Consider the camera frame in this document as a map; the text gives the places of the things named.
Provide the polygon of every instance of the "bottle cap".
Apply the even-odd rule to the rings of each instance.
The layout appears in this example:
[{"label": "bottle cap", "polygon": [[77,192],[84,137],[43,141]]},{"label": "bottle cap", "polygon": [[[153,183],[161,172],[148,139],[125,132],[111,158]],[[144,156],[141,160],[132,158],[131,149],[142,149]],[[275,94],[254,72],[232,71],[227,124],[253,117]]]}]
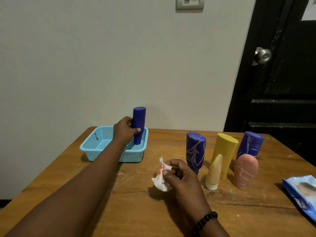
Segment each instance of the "bottle cap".
[{"label": "bottle cap", "polygon": [[206,186],[209,190],[214,191],[214,190],[217,189],[218,184],[217,184],[217,185],[211,185],[211,184],[208,184],[208,183],[205,182],[205,186]]}]

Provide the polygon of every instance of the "white wall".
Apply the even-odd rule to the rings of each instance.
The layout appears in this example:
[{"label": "white wall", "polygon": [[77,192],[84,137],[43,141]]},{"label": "white wall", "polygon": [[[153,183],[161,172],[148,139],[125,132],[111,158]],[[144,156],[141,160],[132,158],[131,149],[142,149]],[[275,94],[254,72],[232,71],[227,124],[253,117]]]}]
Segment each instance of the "white wall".
[{"label": "white wall", "polygon": [[87,127],[222,131],[255,0],[0,0],[0,199]]}]

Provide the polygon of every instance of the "switch plate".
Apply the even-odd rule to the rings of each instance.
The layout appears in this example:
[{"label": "switch plate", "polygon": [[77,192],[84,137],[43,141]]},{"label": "switch plate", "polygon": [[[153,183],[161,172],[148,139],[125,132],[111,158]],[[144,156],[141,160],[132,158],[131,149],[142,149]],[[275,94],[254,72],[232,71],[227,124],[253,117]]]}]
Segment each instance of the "switch plate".
[{"label": "switch plate", "polygon": [[177,0],[177,10],[201,10],[205,0]]}]

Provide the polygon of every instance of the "basket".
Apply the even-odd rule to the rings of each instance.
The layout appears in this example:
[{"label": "basket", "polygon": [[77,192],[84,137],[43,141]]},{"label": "basket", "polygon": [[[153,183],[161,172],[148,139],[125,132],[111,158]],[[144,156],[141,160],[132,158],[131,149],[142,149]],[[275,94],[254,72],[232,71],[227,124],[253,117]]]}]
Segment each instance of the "basket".
[{"label": "basket", "polygon": [[[113,139],[113,126],[97,127],[81,144],[80,149],[84,151],[88,160],[94,161],[104,148]],[[134,139],[127,144],[121,155],[120,162],[140,162],[147,146],[148,129],[145,127],[142,140],[139,145],[134,144]]]}]

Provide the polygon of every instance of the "black door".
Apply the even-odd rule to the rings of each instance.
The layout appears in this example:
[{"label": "black door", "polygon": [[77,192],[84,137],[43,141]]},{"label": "black door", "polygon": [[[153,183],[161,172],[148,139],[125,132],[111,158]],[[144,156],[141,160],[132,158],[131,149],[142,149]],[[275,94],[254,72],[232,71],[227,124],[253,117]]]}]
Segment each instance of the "black door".
[{"label": "black door", "polygon": [[[271,58],[252,65],[257,47]],[[256,0],[224,131],[270,134],[316,165],[315,130],[316,0]]]}]

